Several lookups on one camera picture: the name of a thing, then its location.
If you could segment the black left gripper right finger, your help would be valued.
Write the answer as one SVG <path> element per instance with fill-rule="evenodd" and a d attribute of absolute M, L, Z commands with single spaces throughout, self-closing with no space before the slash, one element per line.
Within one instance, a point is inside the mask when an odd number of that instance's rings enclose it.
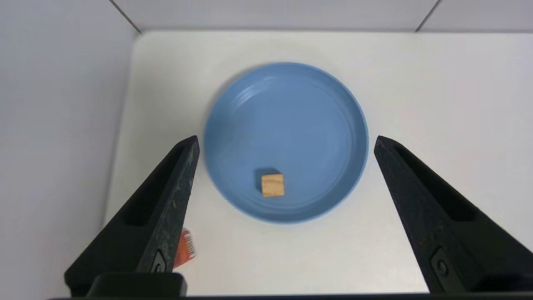
<path fill-rule="evenodd" d="M 404 145 L 374 155 L 430 293 L 532 293 L 530 250 Z"/>

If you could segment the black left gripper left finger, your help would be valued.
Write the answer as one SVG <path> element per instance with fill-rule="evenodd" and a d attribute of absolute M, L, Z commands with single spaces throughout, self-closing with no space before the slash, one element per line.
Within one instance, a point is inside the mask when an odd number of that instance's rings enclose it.
<path fill-rule="evenodd" d="M 73 298 L 184 298 L 172 270 L 198 159 L 196 135 L 168 152 L 65 271 Z"/>

